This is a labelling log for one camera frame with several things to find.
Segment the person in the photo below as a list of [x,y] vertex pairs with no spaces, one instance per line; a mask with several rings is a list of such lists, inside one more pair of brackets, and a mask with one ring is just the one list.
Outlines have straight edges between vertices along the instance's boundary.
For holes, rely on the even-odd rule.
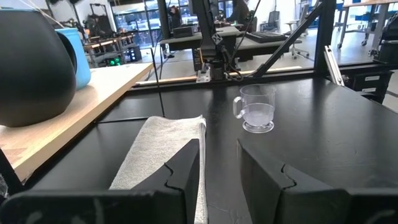
[[248,18],[249,13],[250,11],[248,5],[244,2],[244,0],[237,0],[232,11],[232,15],[226,18],[226,20],[227,22],[237,21],[238,24],[243,24],[243,30],[246,30],[246,27],[249,25],[249,21],[246,19]]
[[[179,9],[175,6],[172,6],[169,10],[169,15],[171,17],[171,29],[175,29],[181,26],[181,13]],[[163,57],[164,58],[174,58],[174,55],[167,56],[167,49],[165,44],[160,45],[163,50]]]
[[99,16],[96,14],[88,15],[86,26],[90,30],[90,35],[92,37],[104,35],[105,32],[102,31],[98,25]]

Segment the black frame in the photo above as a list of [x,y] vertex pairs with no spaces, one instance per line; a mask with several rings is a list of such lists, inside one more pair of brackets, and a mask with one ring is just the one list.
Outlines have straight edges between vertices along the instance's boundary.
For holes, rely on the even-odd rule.
[[[101,210],[101,215],[88,212],[84,215],[85,221],[193,223],[199,188],[199,152],[199,139],[191,139],[162,167],[132,189],[23,192],[4,203],[0,213],[1,221],[18,223],[29,220],[32,213],[41,210],[46,212],[40,222],[58,223],[64,222],[67,217],[78,217],[81,211],[98,209]],[[13,212],[21,208],[22,213]]]
[[[212,86],[225,86],[225,85],[247,85],[247,84],[252,84],[252,83],[269,83],[269,82],[278,82],[278,81],[287,81],[287,80],[296,80],[296,79],[302,79],[302,78],[315,78],[315,77],[324,77],[326,78],[328,76],[328,69],[327,65],[325,62],[325,56],[323,54],[323,47],[325,45],[329,45],[331,41],[331,35],[333,32],[333,19],[324,19],[322,14],[328,14],[328,12],[335,11],[335,2],[334,1],[328,1],[328,0],[323,0],[321,3],[321,7],[319,10],[321,11],[320,13],[320,26],[318,30],[318,38],[317,38],[317,49],[316,49],[316,54],[315,54],[315,64],[313,68],[301,68],[297,70],[282,70],[282,71],[273,71],[273,72],[267,72],[267,69],[265,69],[263,72],[259,72],[258,74],[261,74],[260,76],[254,76],[254,77],[247,77],[241,82],[234,82],[231,80],[222,80],[222,81],[217,81],[217,82],[208,82],[208,83],[196,83],[196,80],[188,80],[188,81],[174,81],[174,82],[163,82],[159,83],[159,79],[157,78],[156,83],[150,83],[150,84],[145,84],[145,85],[135,85],[133,89],[130,89],[127,91],[124,96],[128,95],[136,95],[138,93],[153,93],[157,92],[159,93],[159,98],[160,98],[160,103],[162,105],[162,112],[164,116],[164,109],[163,109],[163,104],[162,104],[162,91],[176,91],[176,90],[182,90],[182,89],[192,89],[192,88],[206,88],[206,87],[212,87]],[[297,31],[300,31],[300,29],[305,29],[301,25]],[[277,52],[273,54],[273,56],[270,58],[275,58],[276,55],[282,54],[282,51],[284,48],[286,48],[286,45],[288,45],[289,42],[294,41],[294,35],[291,35],[292,38],[289,38],[285,41],[283,46],[280,46]],[[153,59],[153,64],[154,67],[156,67],[155,60],[154,60],[154,55],[152,51],[152,59]],[[364,63],[349,63],[349,64],[342,64],[339,65],[340,71],[343,75],[355,75],[357,73],[369,73],[369,72],[380,72],[380,71],[386,71],[386,70],[396,70],[398,69],[398,64],[385,64],[385,63],[376,63],[376,62],[364,62]],[[104,115],[106,115],[111,109],[113,109],[116,104],[120,101],[117,100],[113,105],[111,105],[108,109],[106,109],[101,115],[97,117],[97,120],[103,118]],[[147,119],[147,118],[127,118],[119,121],[106,121],[107,123],[112,123],[112,122],[120,122],[120,121],[127,121],[127,120],[132,120],[132,119]],[[85,135],[86,131],[88,129],[91,129],[93,127],[93,124],[95,124],[96,121],[94,120],[91,124],[89,124],[81,133],[77,134],[74,139],[72,139],[69,143],[67,143],[63,149],[67,148],[71,144],[73,144],[76,140],[79,140],[82,136]],[[29,187],[33,186],[34,182],[38,179],[41,178],[42,174],[45,174],[48,172],[48,169],[50,166],[43,166],[39,167],[39,169],[36,170],[36,172],[33,174],[33,176],[25,183],[25,186],[23,186],[20,182],[18,177],[16,176],[14,169],[2,153],[0,152],[0,168],[1,168],[1,173],[5,175],[5,179],[7,180],[7,183],[9,184],[9,193],[10,194],[16,194],[18,192],[21,192],[25,189],[28,189]]]

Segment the window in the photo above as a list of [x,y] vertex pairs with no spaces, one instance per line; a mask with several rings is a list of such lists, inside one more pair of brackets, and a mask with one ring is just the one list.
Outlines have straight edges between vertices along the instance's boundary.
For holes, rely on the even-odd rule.
[[218,10],[224,11],[224,2],[218,2]]
[[178,6],[178,0],[166,0],[167,6]]
[[226,1],[225,2],[225,15],[227,18],[232,15],[233,9],[234,9],[234,6],[232,4],[232,1]]
[[218,10],[224,11],[224,15],[227,18],[232,15],[233,8],[234,7],[232,1],[222,0],[218,2]]
[[158,9],[159,8],[157,6],[157,1],[154,1],[154,0],[145,1],[145,4],[147,6],[147,10],[152,10],[152,9]]
[[156,30],[152,30],[151,32],[152,32],[153,41],[156,45],[156,43],[159,42],[161,39],[162,31],[160,29],[156,29]]
[[138,32],[136,36],[138,37],[137,43],[140,45],[141,49],[148,48],[152,46],[152,41],[150,39],[149,31]]
[[189,4],[188,0],[180,0],[180,6],[187,6]]
[[181,6],[181,18],[183,24],[198,24],[197,16],[192,16],[188,6]]
[[150,29],[160,29],[159,10],[148,11]]
[[115,16],[116,26],[125,28],[127,31],[148,30],[147,16],[144,12],[136,12]]
[[136,4],[127,4],[122,6],[113,6],[113,13],[115,14],[128,14],[130,12],[144,12],[145,4],[143,2]]

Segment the workbench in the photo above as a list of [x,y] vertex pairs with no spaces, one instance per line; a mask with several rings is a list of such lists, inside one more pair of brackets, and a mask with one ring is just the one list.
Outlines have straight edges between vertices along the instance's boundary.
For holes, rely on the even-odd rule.
[[[233,116],[238,83],[162,93],[166,118],[206,118],[210,223],[251,223],[239,178],[237,139],[253,142],[258,150],[272,152],[333,187],[398,187],[398,114],[324,78],[296,77],[268,83],[277,88],[275,128],[265,134],[248,133],[243,120]],[[162,116],[156,91],[133,90],[101,120]],[[94,124],[30,185],[36,190],[108,190],[144,122]]]
[[91,69],[91,81],[62,114],[21,128],[0,126],[0,146],[23,181],[146,75],[151,63]]
[[359,3],[352,3],[352,1],[346,0],[343,5],[343,10],[345,11],[345,16],[344,16],[344,21],[343,21],[343,30],[341,31],[341,36],[340,36],[340,43],[337,45],[337,47],[340,49],[343,45],[344,37],[347,32],[358,32],[358,30],[354,31],[347,31],[347,20],[348,20],[348,14],[349,14],[349,9],[351,7],[356,7],[356,6],[372,6],[371,9],[371,15],[369,15],[369,21],[368,21],[368,26],[366,31],[360,31],[366,33],[365,40],[362,41],[362,46],[365,46],[369,37],[369,34],[371,33],[371,21],[373,19],[373,14],[376,8],[376,5],[380,5],[379,8],[379,16],[377,19],[377,24],[376,28],[373,32],[374,37],[373,37],[373,42],[372,42],[372,50],[369,52],[370,55],[374,55],[377,53],[379,49],[379,41],[380,37],[382,34],[382,30],[384,27],[384,24],[386,22],[387,15],[388,15],[388,7],[391,3],[398,2],[398,0],[363,0],[362,2]]
[[[244,32],[238,31],[237,28],[233,26],[222,27],[217,29],[217,33],[221,37],[236,37]],[[163,39],[160,44],[168,44],[170,50],[185,50],[185,49],[196,49],[200,47],[201,33],[194,33],[192,37],[182,37],[182,38],[171,38]],[[240,43],[241,37],[236,38],[236,43]],[[242,44],[239,46],[237,55],[254,56],[254,55],[264,55],[273,54],[284,41],[276,41],[269,43],[257,43],[247,37],[244,38]],[[302,43],[301,40],[296,40],[295,44]]]

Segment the metal pole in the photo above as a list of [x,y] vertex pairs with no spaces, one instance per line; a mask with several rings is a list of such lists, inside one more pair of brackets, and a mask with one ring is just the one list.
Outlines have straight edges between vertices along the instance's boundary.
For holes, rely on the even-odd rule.
[[308,26],[320,15],[322,12],[324,5],[323,2],[320,3],[309,15],[307,18],[299,25],[297,29],[295,29],[292,34],[285,40],[285,42],[272,54],[272,56],[262,64],[252,75],[256,78],[259,78],[268,71],[268,69],[273,66],[273,64],[285,53],[289,50],[289,47],[297,40],[298,37],[308,28]]
[[47,5],[47,7],[48,7],[48,9],[49,9],[49,11],[50,11],[51,17],[54,18],[54,13],[53,13],[52,10],[51,10],[49,0],[45,0],[45,3],[46,3],[46,5]]
[[159,48],[159,55],[160,55],[160,75],[159,75],[159,79],[162,79],[162,71],[163,71],[163,55],[162,55],[162,53],[163,53],[162,48]]
[[333,51],[331,50],[330,46],[325,46],[324,55],[333,83],[339,86],[344,86],[343,77],[341,76],[336,58],[333,55]]
[[83,26],[84,24],[80,23],[79,15],[77,14],[77,10],[76,10],[75,4],[72,4],[72,6],[73,6],[73,10],[75,11],[75,15],[76,15],[77,22],[78,22],[80,25]]
[[157,76],[157,69],[156,69],[156,61],[155,61],[154,49],[150,48],[150,54],[152,55],[152,63],[154,64],[154,69],[155,69],[156,84],[157,84],[157,90],[158,90],[159,99],[160,99],[160,106],[162,107],[162,115],[163,115],[163,117],[165,118],[166,116],[164,115],[163,99],[162,99],[162,94],[161,94],[161,92],[160,92],[159,78],[158,78],[158,76]]
[[162,35],[164,39],[169,39],[170,27],[169,27],[169,16],[167,14],[167,5],[165,0],[157,0],[157,5],[159,8],[159,20],[161,24]]
[[317,44],[315,48],[314,70],[321,74],[327,72],[328,67],[325,61],[325,46],[331,44],[333,35],[336,1],[322,0],[322,11],[319,15],[319,26],[317,35]]

